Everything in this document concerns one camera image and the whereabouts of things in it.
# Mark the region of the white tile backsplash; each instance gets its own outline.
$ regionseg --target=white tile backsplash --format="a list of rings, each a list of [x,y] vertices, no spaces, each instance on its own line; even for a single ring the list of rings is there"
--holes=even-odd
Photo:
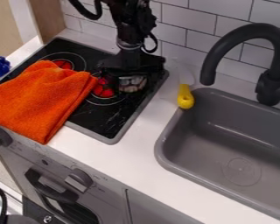
[[[60,0],[66,26],[78,32],[116,41],[116,26],[109,8],[103,5],[103,16],[89,21],[67,0]],[[94,11],[94,0],[81,0]],[[213,45],[232,30],[251,23],[270,23],[280,27],[280,0],[153,0],[150,1],[159,39],[157,55],[201,67]],[[148,48],[153,47],[149,39]],[[257,82],[273,57],[272,44],[254,39],[230,51],[218,72],[245,81]]]
[[[249,19],[253,0],[190,0],[190,9],[231,18]]]
[[[153,33],[160,40],[181,46],[186,45],[186,29],[168,24],[157,24]]]
[[[82,32],[95,35],[103,39],[114,40],[117,36],[117,30],[103,24],[89,22],[87,20],[80,21]]]
[[[173,4],[177,6],[182,6],[182,7],[188,7],[188,4],[191,0],[156,0],[156,2],[160,2],[163,4]]]
[[[255,23],[268,23],[280,27],[280,3],[255,0],[250,20]]]
[[[230,17],[218,17],[215,34],[216,36],[223,37],[232,30],[248,24],[249,22],[247,21],[242,21]]]
[[[77,17],[64,15],[64,22],[67,28],[77,32],[81,32],[81,21]]]
[[[273,50],[270,49],[255,45],[244,45],[241,61],[269,68],[273,60],[273,54]]]
[[[95,7],[93,5],[90,5],[90,4],[85,5],[85,8],[88,9],[89,11],[92,11],[92,12],[95,11]],[[97,22],[99,24],[103,24],[103,25],[109,25],[109,26],[112,26],[112,27],[116,28],[116,25],[113,21],[113,18],[111,16],[110,11],[106,10],[106,9],[102,9],[101,18],[99,20],[95,21],[95,22]]]
[[[208,53],[219,39],[220,39],[219,37],[215,37],[213,35],[208,35],[196,31],[188,31],[186,46],[195,50]],[[230,52],[228,52],[226,57],[233,60],[239,60],[241,55],[241,50],[242,50],[242,45],[238,45]]]
[[[214,33],[216,16],[205,12],[163,5],[162,22],[199,32]]]

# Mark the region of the red burner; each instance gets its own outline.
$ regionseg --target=red burner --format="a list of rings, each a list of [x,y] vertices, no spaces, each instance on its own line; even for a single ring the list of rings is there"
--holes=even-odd
[[[56,59],[53,63],[63,69],[73,69],[73,63],[66,59]]]
[[[98,84],[94,88],[94,95],[101,98],[111,98],[115,95],[114,90],[108,87],[109,82],[105,78],[99,78]]]

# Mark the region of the cable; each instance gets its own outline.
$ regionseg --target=cable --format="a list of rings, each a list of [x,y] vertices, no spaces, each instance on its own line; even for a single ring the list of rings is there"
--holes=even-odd
[[[102,4],[101,0],[94,0],[94,7],[96,10],[96,14],[87,10],[79,0],[68,0],[71,5],[84,17],[89,18],[91,20],[98,20],[102,17]]]
[[[149,37],[153,40],[153,42],[155,43],[155,47],[152,48],[151,50],[148,50],[146,48],[146,45],[143,45],[143,49],[147,52],[147,53],[154,53],[157,49],[158,49],[158,40],[156,38],[155,35],[153,35],[152,33],[149,34]]]
[[[6,224],[7,223],[7,198],[5,195],[5,192],[0,188],[0,196],[2,198],[2,210],[0,214],[0,224]]]

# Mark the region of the wall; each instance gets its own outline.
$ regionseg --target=wall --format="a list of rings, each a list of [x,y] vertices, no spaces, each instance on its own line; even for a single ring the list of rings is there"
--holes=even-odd
[[[23,43],[37,36],[36,27],[27,0],[9,0],[13,17]]]
[[[105,39],[116,39],[108,7],[97,22],[83,18],[67,0],[60,0],[66,26]],[[94,10],[94,0],[81,0]],[[153,31],[160,40],[157,54],[201,67],[214,43],[233,29],[249,23],[280,27],[280,0],[156,0],[150,3],[157,16]],[[270,66],[272,45],[255,39],[229,52],[218,72],[256,83]]]
[[[23,44],[8,0],[0,0],[0,55],[8,56]]]

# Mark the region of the oven handle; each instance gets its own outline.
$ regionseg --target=oven handle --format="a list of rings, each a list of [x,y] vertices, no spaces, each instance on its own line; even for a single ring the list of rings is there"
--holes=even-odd
[[[27,171],[24,175],[28,179],[30,184],[35,188],[35,190],[47,198],[66,204],[75,204],[79,199],[79,195],[77,193],[72,192],[68,189],[66,189],[64,192],[56,192],[51,187],[42,185],[41,183],[39,183],[41,174],[33,170],[32,168],[29,169],[29,171]]]

